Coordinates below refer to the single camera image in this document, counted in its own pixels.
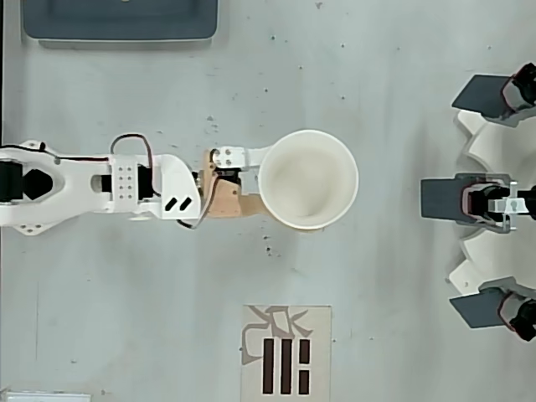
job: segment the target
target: white paper cup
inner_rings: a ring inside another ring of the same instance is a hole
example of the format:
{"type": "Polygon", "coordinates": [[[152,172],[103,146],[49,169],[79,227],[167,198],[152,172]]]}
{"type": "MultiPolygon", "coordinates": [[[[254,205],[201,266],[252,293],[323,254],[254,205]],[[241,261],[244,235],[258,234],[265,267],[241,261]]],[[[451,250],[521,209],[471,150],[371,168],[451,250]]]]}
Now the white paper cup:
{"type": "Polygon", "coordinates": [[[340,219],[355,200],[358,182],[358,167],[348,148],[316,130],[280,139],[259,170],[259,193],[268,211],[301,230],[321,229],[340,219]]]}

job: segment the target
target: black bar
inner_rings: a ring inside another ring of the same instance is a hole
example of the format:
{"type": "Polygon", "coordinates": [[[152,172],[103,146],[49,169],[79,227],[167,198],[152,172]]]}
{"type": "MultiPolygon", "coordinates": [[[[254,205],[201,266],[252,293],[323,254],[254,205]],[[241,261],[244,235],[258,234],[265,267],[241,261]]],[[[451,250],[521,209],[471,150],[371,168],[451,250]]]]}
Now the black bar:
{"type": "Polygon", "coordinates": [[[292,392],[292,339],[281,340],[281,395],[292,392]]]}
{"type": "Polygon", "coordinates": [[[300,364],[309,364],[311,362],[311,341],[309,339],[300,339],[300,364]]]}
{"type": "Polygon", "coordinates": [[[262,356],[262,393],[274,393],[274,340],[266,338],[262,356]]]}
{"type": "Polygon", "coordinates": [[[298,394],[309,395],[309,370],[300,370],[298,376],[298,394]]]}

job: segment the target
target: white bracket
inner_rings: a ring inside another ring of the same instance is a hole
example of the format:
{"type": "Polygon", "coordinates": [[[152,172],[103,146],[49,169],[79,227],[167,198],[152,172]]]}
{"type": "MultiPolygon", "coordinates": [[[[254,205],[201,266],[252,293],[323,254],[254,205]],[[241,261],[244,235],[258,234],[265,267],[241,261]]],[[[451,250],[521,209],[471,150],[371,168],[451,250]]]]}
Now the white bracket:
{"type": "Polygon", "coordinates": [[[212,158],[218,168],[247,171],[259,167],[270,148],[220,147],[214,150],[212,158]]]}

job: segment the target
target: wire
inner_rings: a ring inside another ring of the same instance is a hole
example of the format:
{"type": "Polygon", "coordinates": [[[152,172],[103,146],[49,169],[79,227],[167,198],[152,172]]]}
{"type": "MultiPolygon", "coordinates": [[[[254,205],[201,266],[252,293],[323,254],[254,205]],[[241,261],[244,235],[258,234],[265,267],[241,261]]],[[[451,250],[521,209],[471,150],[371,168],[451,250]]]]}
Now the wire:
{"type": "Polygon", "coordinates": [[[516,332],[516,330],[510,325],[510,322],[506,321],[506,319],[503,317],[503,314],[501,313],[503,307],[504,307],[504,303],[506,302],[506,300],[508,300],[510,298],[510,296],[513,295],[513,292],[512,291],[509,291],[507,292],[506,295],[504,295],[503,299],[501,300],[501,302],[499,303],[499,306],[497,307],[497,315],[499,316],[499,318],[501,319],[502,323],[506,326],[506,328],[508,328],[510,331],[512,332],[516,332]]]}
{"type": "Polygon", "coordinates": [[[207,214],[209,213],[210,205],[212,205],[212,202],[214,201],[214,195],[216,193],[216,185],[218,184],[218,181],[220,179],[221,177],[219,175],[212,177],[212,180],[210,181],[210,186],[209,186],[209,193],[207,194],[207,198],[204,203],[203,209],[201,210],[201,214],[199,215],[199,219],[195,222],[195,224],[189,224],[187,222],[184,222],[181,219],[177,219],[178,224],[185,227],[186,229],[191,229],[191,230],[195,230],[199,227],[201,222],[204,221],[207,214]]]}
{"type": "Polygon", "coordinates": [[[21,151],[44,153],[50,155],[57,161],[76,161],[76,162],[107,162],[107,157],[59,157],[55,153],[46,150],[46,144],[41,142],[39,148],[22,147],[20,145],[1,145],[0,149],[19,149],[21,151]]]}
{"type": "Polygon", "coordinates": [[[162,195],[154,188],[154,169],[153,169],[153,162],[152,162],[152,150],[151,145],[149,145],[149,141],[145,138],[143,134],[140,134],[139,132],[128,132],[127,134],[121,134],[118,136],[110,145],[110,154],[114,154],[114,150],[116,148],[117,143],[120,140],[124,140],[125,138],[139,138],[143,141],[145,144],[145,148],[147,149],[147,160],[149,163],[149,170],[151,171],[151,185],[152,185],[152,192],[157,197],[162,197],[162,195]]]}

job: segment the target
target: white table surface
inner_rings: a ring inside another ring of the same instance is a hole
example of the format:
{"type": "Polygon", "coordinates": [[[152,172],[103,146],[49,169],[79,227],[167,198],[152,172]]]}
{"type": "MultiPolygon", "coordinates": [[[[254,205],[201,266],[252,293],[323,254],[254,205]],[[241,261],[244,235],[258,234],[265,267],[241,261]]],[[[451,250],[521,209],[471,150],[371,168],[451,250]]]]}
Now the white table surface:
{"type": "Polygon", "coordinates": [[[348,144],[361,181],[317,234],[99,214],[36,238],[4,229],[3,387],[238,401],[241,306],[329,304],[332,402],[533,402],[536,346],[466,327],[445,282],[460,231],[419,207],[421,178],[459,169],[457,91],[533,56],[532,1],[223,0],[211,44],[157,50],[46,49],[6,3],[4,142],[91,154],[142,131],[196,165],[206,147],[309,127],[348,144]]]}

